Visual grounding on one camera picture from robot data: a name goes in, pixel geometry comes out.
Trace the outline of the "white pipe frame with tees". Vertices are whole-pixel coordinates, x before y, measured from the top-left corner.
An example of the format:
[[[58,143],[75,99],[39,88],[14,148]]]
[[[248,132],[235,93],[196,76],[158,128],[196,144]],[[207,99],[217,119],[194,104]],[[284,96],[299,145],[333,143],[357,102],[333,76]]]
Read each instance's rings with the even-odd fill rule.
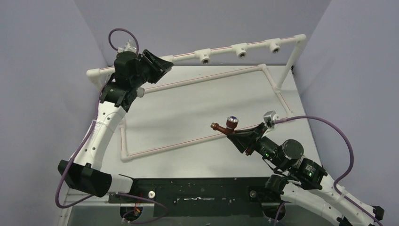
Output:
[[[116,110],[119,116],[104,159],[127,163],[180,148],[191,150],[205,142],[215,144],[225,135],[213,130],[211,123],[224,125],[231,115],[240,119],[239,129],[256,127],[267,111],[274,110],[275,119],[293,116],[282,85],[306,39],[299,34],[164,56],[174,67],[158,84],[140,85],[127,113]],[[222,54],[244,59],[253,49],[275,54],[284,45],[294,46],[285,66],[211,63]]]

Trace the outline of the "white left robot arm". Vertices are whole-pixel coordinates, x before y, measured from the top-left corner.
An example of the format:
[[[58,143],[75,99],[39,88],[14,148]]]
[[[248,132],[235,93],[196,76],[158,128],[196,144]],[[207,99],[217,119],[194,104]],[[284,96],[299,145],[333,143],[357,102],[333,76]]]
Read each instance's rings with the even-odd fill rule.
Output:
[[[97,197],[120,193],[127,202],[138,199],[139,188],[134,186],[134,179],[101,171],[105,151],[120,122],[139,97],[140,87],[147,82],[157,83],[173,65],[146,49],[139,54],[131,51],[117,54],[113,71],[107,73],[107,81],[100,89],[96,119],[69,161],[59,162],[58,171],[69,188]]]

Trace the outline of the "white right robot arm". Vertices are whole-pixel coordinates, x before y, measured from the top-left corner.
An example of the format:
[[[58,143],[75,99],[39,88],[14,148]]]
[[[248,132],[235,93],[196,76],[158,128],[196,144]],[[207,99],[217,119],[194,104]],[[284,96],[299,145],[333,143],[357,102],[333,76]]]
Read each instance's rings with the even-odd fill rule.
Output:
[[[334,185],[326,170],[304,156],[302,144],[288,139],[278,145],[265,136],[268,127],[261,123],[252,129],[237,130],[227,122],[227,138],[240,153],[256,152],[273,171],[265,183],[270,201],[279,198],[300,206],[334,226],[372,226],[381,222],[384,209],[363,203],[340,185]]]

